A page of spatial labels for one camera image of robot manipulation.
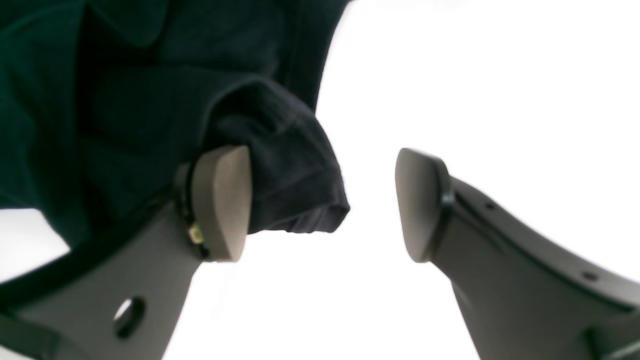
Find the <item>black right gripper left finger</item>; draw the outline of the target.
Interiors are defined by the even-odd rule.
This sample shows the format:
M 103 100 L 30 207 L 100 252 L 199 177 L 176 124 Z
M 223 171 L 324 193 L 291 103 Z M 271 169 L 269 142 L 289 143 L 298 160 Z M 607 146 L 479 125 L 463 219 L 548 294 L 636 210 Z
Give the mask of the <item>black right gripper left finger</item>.
M 247 146 L 179 166 L 174 184 L 98 238 L 1 283 L 1 346 L 32 360 L 160 360 L 201 264 L 249 233 Z

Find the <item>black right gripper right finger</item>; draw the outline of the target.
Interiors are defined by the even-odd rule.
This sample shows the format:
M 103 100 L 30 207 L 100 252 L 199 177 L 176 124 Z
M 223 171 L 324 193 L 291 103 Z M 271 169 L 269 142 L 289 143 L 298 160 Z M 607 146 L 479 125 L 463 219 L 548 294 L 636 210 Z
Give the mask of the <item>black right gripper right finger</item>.
M 399 151 L 409 257 L 450 280 L 482 360 L 637 360 L 639 284 L 562 248 L 440 158 Z

